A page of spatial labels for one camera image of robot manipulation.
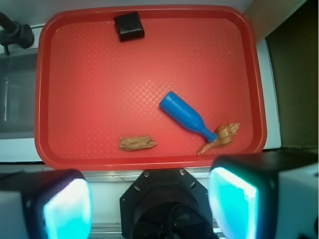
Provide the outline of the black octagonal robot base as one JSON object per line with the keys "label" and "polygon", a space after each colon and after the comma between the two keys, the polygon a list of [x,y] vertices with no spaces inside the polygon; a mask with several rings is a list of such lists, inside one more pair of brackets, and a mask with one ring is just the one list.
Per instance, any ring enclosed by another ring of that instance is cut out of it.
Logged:
{"label": "black octagonal robot base", "polygon": [[120,197],[125,239],[216,239],[208,191],[184,169],[145,170]]}

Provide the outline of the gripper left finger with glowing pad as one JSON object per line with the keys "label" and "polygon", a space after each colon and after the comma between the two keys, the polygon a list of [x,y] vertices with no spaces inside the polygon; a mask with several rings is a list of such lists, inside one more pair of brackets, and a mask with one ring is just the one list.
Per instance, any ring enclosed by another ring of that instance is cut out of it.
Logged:
{"label": "gripper left finger with glowing pad", "polygon": [[92,220],[91,186],[80,171],[1,173],[2,239],[87,239]]}

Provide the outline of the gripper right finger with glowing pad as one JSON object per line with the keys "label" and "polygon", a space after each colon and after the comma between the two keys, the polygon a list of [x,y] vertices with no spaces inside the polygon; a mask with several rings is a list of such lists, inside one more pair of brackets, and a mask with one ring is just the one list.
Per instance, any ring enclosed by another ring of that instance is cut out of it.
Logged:
{"label": "gripper right finger with glowing pad", "polygon": [[299,151],[222,155],[208,178],[213,217],[228,239],[316,239],[319,159]]}

